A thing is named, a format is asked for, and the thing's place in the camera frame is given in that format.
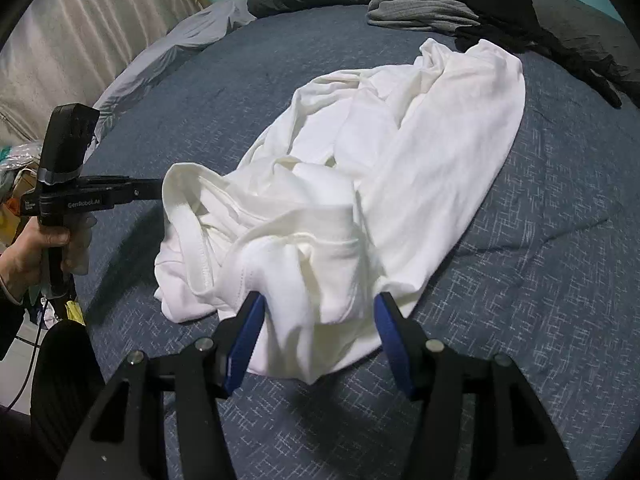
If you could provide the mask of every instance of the sleeve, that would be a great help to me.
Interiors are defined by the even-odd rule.
[[[23,319],[24,307],[15,301],[0,280],[0,360],[9,351]]]

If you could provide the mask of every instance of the gray towel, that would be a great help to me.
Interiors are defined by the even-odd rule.
[[[458,27],[479,25],[477,18],[456,0],[371,0],[367,12],[370,25],[449,35]]]

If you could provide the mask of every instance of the person's hand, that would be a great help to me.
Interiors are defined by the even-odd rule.
[[[0,254],[0,277],[9,294],[20,300],[31,285],[40,283],[42,251],[49,247],[65,247],[62,270],[73,272],[87,267],[86,248],[91,241],[93,216],[76,217],[67,227],[46,227],[31,218],[15,242]]]

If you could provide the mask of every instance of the dark gray comforter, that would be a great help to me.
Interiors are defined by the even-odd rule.
[[[185,160],[233,170],[314,76],[413,62],[426,34],[370,27],[365,13],[304,10],[234,32],[124,115],[85,173],[162,176]],[[513,149],[415,318],[460,352],[513,356],[580,478],[600,480],[640,423],[640,111],[625,96],[614,110],[537,54],[521,59],[527,97]],[[215,318],[175,325],[152,297],[159,203],[98,218],[78,290],[105,375],[133,348],[155,356],[210,333]],[[377,353],[313,386],[247,376],[220,411],[241,479],[397,479],[418,407]],[[179,478],[171,403],[167,418]]]

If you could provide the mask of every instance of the floor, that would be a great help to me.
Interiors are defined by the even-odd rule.
[[[28,321],[28,317],[25,314],[25,321],[22,322],[18,336],[33,343],[35,342],[37,331],[37,327]],[[40,333],[40,341],[42,341],[46,333],[46,330],[42,330]],[[27,375],[32,352],[33,346],[15,339],[7,355],[0,361],[0,405],[7,406],[14,400]],[[27,387],[14,406],[14,410],[27,415],[29,415],[30,412],[32,378],[33,370],[31,371]]]

